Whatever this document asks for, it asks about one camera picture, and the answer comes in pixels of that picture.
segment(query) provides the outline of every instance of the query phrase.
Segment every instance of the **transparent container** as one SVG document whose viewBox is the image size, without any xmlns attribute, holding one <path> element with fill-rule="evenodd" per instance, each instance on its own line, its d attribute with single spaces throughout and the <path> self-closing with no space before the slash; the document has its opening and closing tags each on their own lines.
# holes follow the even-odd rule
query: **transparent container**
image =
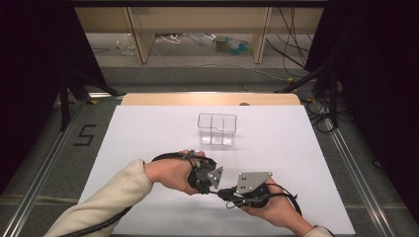
<svg viewBox="0 0 419 237">
<path fill-rule="evenodd" d="M 200 144 L 234 145 L 237 116 L 220 114 L 200 114 L 198 130 Z"/>
<path fill-rule="evenodd" d="M 131 34 L 124 34 L 124 37 L 117 41 L 117 48 L 121 50 L 122 55 L 135 55 L 135 47 Z"/>
</svg>

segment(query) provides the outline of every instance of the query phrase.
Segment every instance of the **hand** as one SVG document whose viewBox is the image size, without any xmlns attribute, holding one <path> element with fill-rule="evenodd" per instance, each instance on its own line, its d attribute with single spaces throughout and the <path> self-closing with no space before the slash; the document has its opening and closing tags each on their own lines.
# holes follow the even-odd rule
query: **hand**
<svg viewBox="0 0 419 237">
<path fill-rule="evenodd" d="M 206 156 L 203 151 L 197 152 L 197 155 Z M 189 161 L 179 158 L 163 159 L 145 164 L 144 173 L 152 183 L 158 182 L 168 189 L 194 195 L 198 191 L 188 184 L 188 176 L 192 171 L 192 166 L 195 165 L 195 159 L 190 159 Z"/>
<path fill-rule="evenodd" d="M 275 186 L 277 183 L 275 183 L 275 181 L 271 178 L 265 183 L 268 185 L 270 194 L 279 194 L 284 192 L 283 189 Z M 296 212 L 287 197 L 271 197 L 268 203 L 260 208 L 253 208 L 250 206 L 242 206 L 240 208 L 250 215 L 266 219 L 275 226 L 286 227 L 297 236 L 303 236 L 313 229 L 313 226 L 302 218 L 298 212 Z"/>
</svg>

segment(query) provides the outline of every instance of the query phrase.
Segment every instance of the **metal bracket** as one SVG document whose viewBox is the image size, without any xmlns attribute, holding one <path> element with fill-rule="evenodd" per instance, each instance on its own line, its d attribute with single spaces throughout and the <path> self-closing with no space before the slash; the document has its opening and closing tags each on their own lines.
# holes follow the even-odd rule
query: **metal bracket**
<svg viewBox="0 0 419 237">
<path fill-rule="evenodd" d="M 253 192 L 271 177 L 272 172 L 240 173 L 238 176 L 236 192 L 240 195 Z"/>
<path fill-rule="evenodd" d="M 208 173 L 209 181 L 213 184 L 213 187 L 218 189 L 219 182 L 221 181 L 221 175 L 224 167 L 216 168 L 215 170 Z"/>
</svg>

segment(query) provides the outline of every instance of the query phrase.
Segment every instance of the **white table surface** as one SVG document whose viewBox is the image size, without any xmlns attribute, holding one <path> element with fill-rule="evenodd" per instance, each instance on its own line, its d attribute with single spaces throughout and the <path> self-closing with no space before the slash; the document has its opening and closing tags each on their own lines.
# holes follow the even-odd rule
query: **white table surface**
<svg viewBox="0 0 419 237">
<path fill-rule="evenodd" d="M 237 115 L 233 146 L 201 145 L 200 113 Z M 293 195 L 303 216 L 336 235 L 355 231 L 303 106 L 119 106 L 80 201 L 91 196 L 131 160 L 146 162 L 183 149 L 203 150 L 223 166 L 220 189 L 237 185 L 240 172 L 269 171 Z M 123 217 L 115 234 L 178 236 L 289 235 L 216 195 L 187 196 L 155 184 Z"/>
</svg>

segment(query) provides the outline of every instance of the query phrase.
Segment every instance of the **white sleeve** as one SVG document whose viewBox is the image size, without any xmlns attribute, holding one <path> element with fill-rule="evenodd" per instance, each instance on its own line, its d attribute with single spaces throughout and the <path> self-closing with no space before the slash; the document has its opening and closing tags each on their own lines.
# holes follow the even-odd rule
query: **white sleeve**
<svg viewBox="0 0 419 237">
<path fill-rule="evenodd" d="M 83 203 L 64 211 L 46 236 L 61 236 L 111 219 L 147 196 L 153 184 L 144 174 L 143 161 L 132 161 Z M 117 223 L 88 236 L 110 236 Z"/>
<path fill-rule="evenodd" d="M 315 226 L 310 232 L 306 233 L 302 237 L 331 237 L 333 236 L 329 230 L 323 226 Z"/>
</svg>

